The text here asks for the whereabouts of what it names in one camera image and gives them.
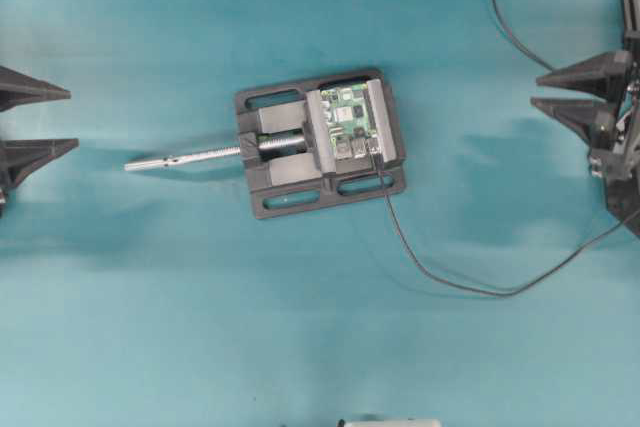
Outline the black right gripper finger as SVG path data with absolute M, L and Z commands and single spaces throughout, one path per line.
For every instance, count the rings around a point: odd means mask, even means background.
M 616 50 L 556 69 L 538 77 L 536 84 L 579 92 L 621 92 L 629 72 L 630 53 Z
M 619 106 L 589 99 L 532 97 L 531 105 L 574 132 L 589 148 L 613 148 Z

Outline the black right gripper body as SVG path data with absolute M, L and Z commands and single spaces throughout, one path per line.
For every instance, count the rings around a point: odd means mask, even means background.
M 603 178 L 606 208 L 636 237 L 639 236 L 639 32 L 624 34 L 624 47 L 632 55 L 629 81 L 623 102 L 629 109 L 616 121 L 615 141 L 604 155 L 599 175 Z

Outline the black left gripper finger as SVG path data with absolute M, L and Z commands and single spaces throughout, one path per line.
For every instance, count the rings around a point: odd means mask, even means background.
M 1 106 L 67 100 L 71 92 L 54 84 L 1 67 Z
M 1 141 L 1 196 L 8 197 L 29 175 L 79 146 L 79 140 Z

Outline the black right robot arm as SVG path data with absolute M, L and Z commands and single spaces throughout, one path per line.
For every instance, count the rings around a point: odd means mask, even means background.
M 556 69 L 542 87 L 590 99 L 533 97 L 531 104 L 588 146 L 591 174 L 603 181 L 611 215 L 639 234 L 639 0 L 621 0 L 622 48 Z

